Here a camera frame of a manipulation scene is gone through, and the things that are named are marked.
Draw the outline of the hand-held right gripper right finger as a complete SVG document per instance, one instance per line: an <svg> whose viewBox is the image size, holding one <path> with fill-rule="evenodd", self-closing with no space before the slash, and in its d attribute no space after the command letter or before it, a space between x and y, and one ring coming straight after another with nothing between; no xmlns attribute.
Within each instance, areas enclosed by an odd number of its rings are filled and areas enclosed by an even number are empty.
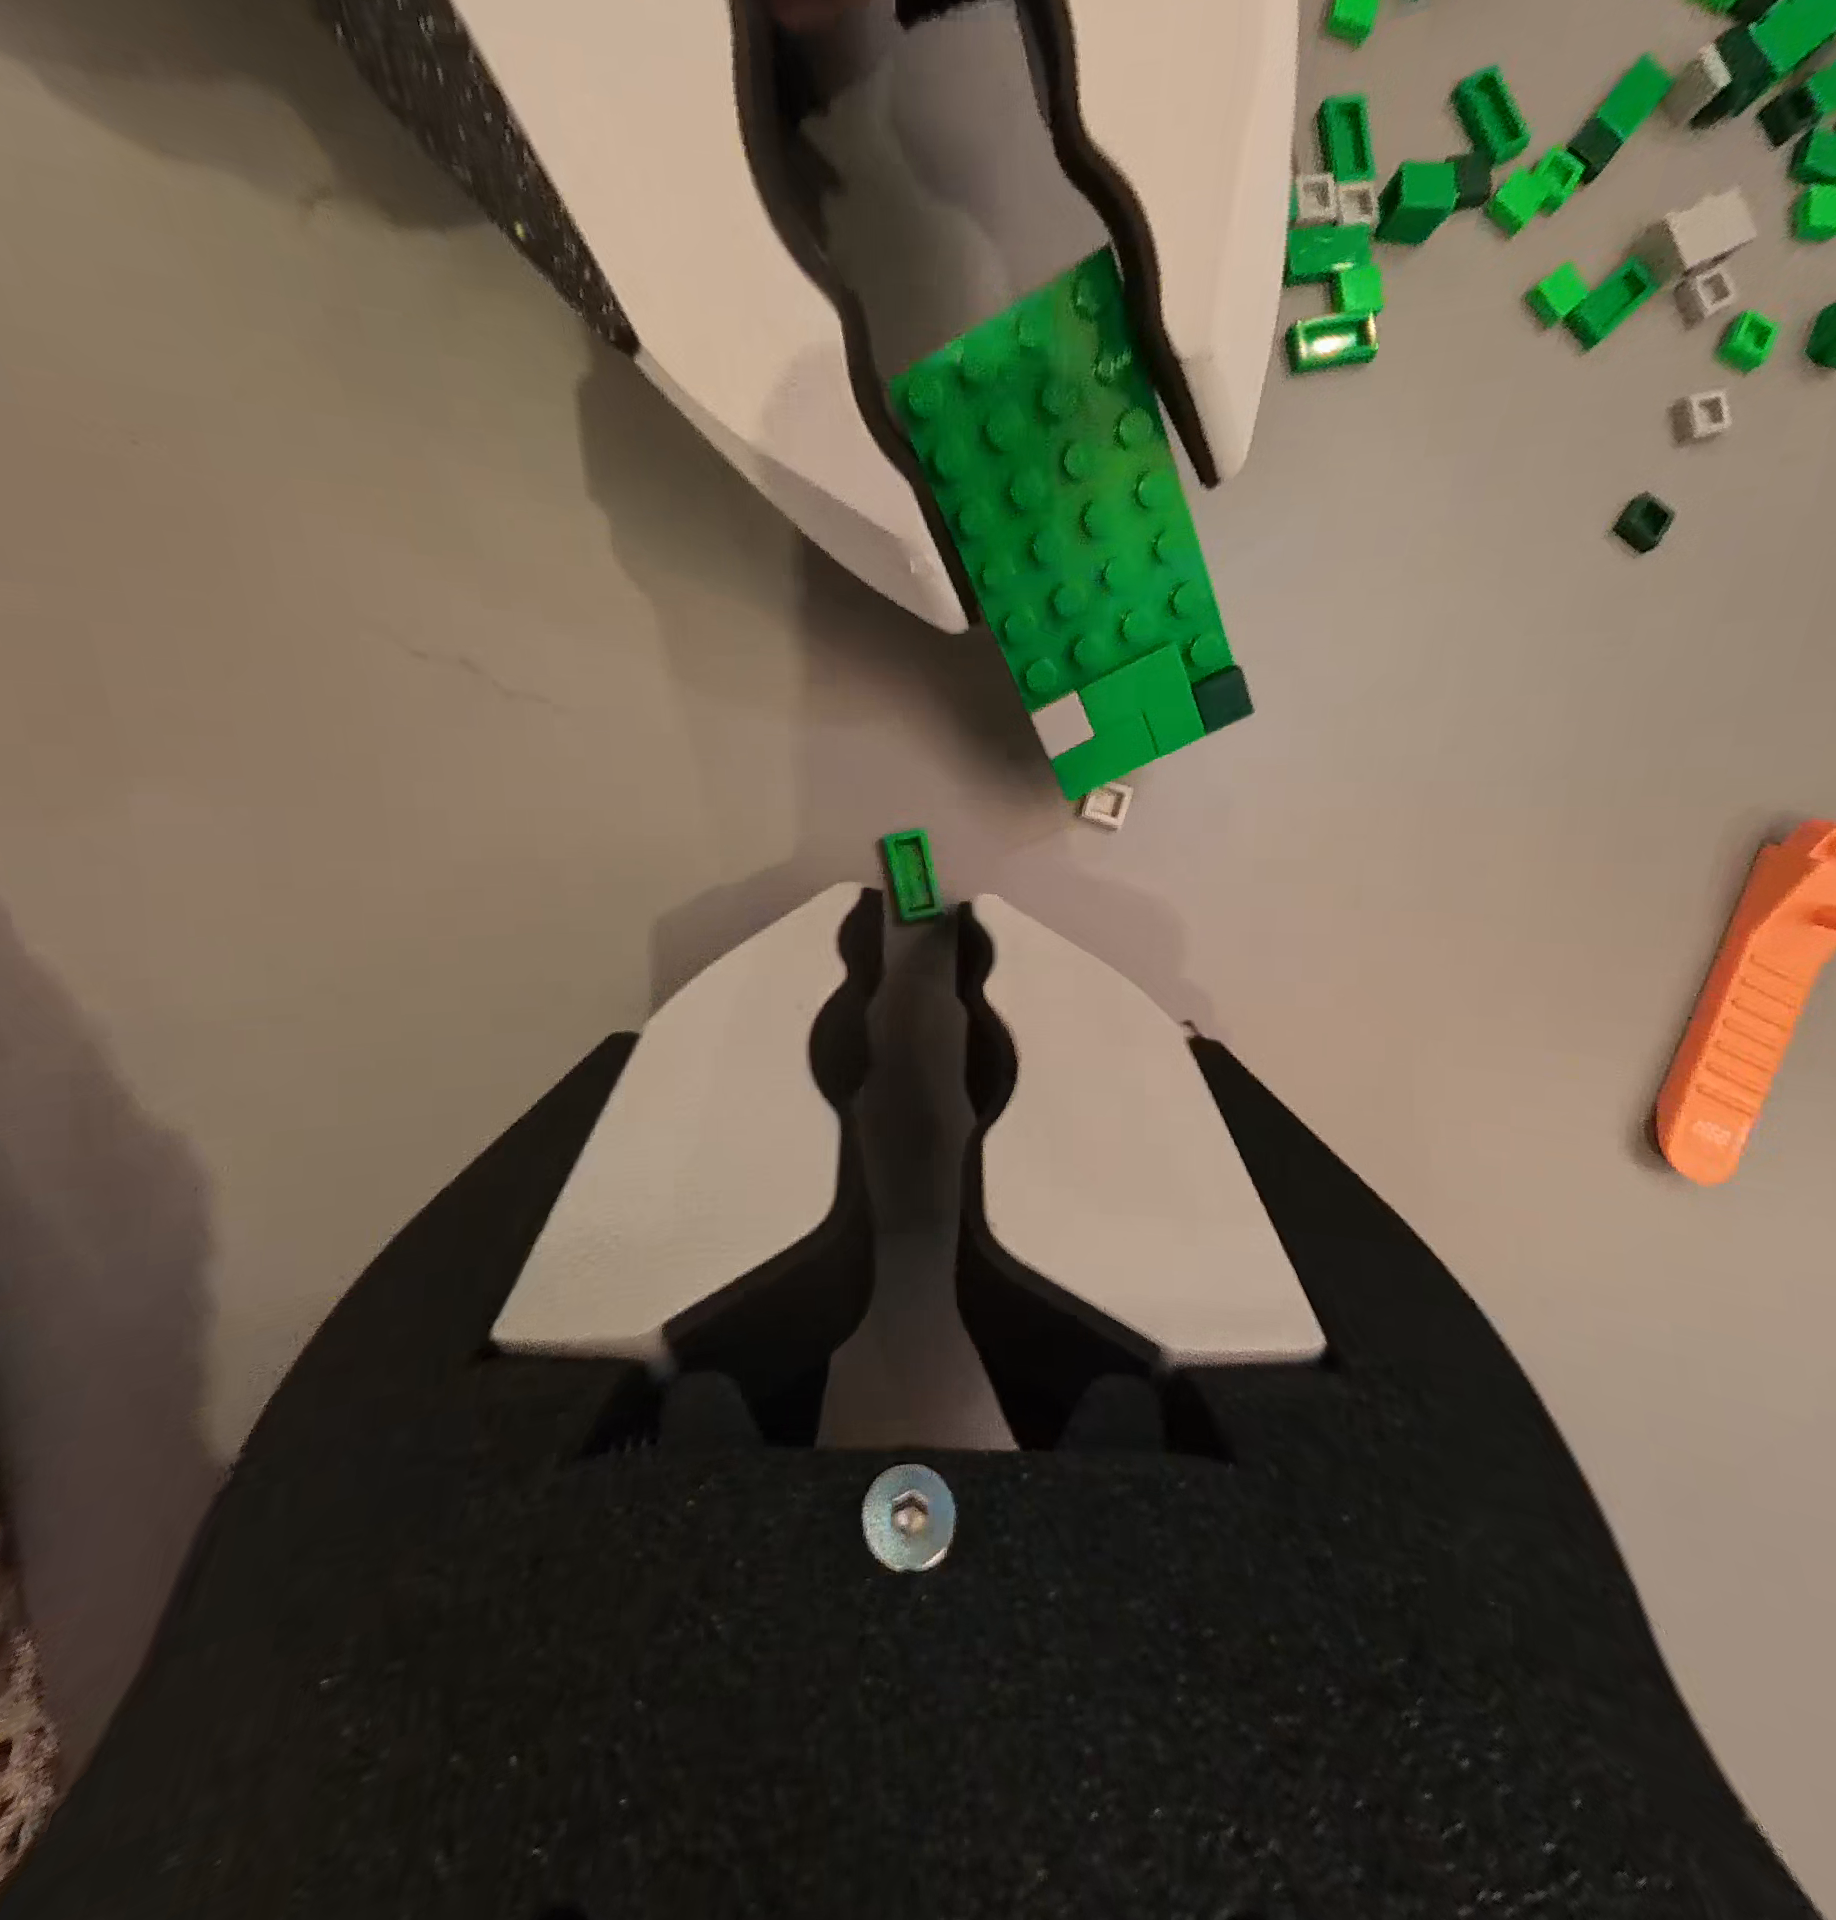
<svg viewBox="0 0 1836 1920"><path fill-rule="evenodd" d="M959 910L973 1134L956 1306L1025 1450L1098 1380L1306 1367L1327 1335L1193 1050L1143 985L996 894Z"/></svg>

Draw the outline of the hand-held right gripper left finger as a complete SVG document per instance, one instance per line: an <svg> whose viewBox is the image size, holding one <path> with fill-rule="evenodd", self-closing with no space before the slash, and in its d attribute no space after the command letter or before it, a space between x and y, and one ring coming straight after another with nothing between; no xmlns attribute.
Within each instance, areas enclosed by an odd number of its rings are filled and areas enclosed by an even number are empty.
<svg viewBox="0 0 1836 1920"><path fill-rule="evenodd" d="M858 1138L882 894L831 885L724 951L628 1047L493 1326L503 1356L732 1380L816 1443L874 1292Z"/></svg>

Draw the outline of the grey lego brick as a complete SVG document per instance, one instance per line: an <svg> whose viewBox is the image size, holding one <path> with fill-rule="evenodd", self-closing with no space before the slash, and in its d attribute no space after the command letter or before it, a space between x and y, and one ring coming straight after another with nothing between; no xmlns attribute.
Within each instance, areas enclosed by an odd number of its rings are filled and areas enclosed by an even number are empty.
<svg viewBox="0 0 1836 1920"><path fill-rule="evenodd" d="M1662 214L1633 242L1633 255L1646 262L1660 286L1675 286L1726 262L1756 233L1746 195L1729 186Z"/></svg>

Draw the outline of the orange lego brick separator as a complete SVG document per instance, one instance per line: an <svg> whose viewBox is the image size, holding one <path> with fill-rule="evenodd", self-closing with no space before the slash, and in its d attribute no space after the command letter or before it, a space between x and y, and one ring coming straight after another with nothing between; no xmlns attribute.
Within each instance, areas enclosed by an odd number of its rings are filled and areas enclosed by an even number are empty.
<svg viewBox="0 0 1836 1920"><path fill-rule="evenodd" d="M1836 823L1807 821L1760 847L1656 1093L1652 1136L1679 1176L1736 1176L1835 956Z"/></svg>

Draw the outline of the green L-shaped lego tile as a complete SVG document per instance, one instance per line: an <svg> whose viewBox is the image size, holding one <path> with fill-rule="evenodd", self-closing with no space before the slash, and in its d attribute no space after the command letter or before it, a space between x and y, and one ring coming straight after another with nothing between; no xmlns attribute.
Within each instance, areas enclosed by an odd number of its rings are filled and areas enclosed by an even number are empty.
<svg viewBox="0 0 1836 1920"><path fill-rule="evenodd" d="M1191 684L1183 653L1166 643L1080 687L1098 738L1049 760L1062 798L1078 804L1102 782L1200 741Z"/></svg>

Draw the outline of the green lego base plate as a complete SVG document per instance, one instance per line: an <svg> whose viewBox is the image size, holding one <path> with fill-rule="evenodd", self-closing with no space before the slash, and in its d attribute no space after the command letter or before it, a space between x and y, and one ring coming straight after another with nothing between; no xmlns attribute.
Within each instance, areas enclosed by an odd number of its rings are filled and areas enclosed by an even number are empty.
<svg viewBox="0 0 1836 1920"><path fill-rule="evenodd" d="M1238 666L1112 249L888 398L1026 716L1166 643L1191 681Z"/></svg>

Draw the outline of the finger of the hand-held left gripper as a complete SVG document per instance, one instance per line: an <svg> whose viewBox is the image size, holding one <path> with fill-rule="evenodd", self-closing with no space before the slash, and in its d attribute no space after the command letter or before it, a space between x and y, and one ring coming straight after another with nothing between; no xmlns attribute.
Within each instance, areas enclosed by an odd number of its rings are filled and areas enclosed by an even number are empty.
<svg viewBox="0 0 1836 1920"><path fill-rule="evenodd" d="M1297 3L1042 3L1047 117L1206 488L1248 460L1290 212Z"/></svg>
<svg viewBox="0 0 1836 1920"><path fill-rule="evenodd" d="M456 7L651 385L838 566L932 627L973 622L858 300L787 175L760 5Z"/></svg>

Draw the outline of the pile of loose lego pieces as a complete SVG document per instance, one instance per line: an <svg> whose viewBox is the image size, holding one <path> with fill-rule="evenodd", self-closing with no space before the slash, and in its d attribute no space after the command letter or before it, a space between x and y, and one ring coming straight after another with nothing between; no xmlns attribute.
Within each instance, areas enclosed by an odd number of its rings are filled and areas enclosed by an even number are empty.
<svg viewBox="0 0 1836 1920"><path fill-rule="evenodd" d="M1836 271L1836 5L1304 5L1275 373L1429 420L1660 347L1674 435L1802 351ZM1633 242L1737 186L1756 238L1675 286Z"/></svg>

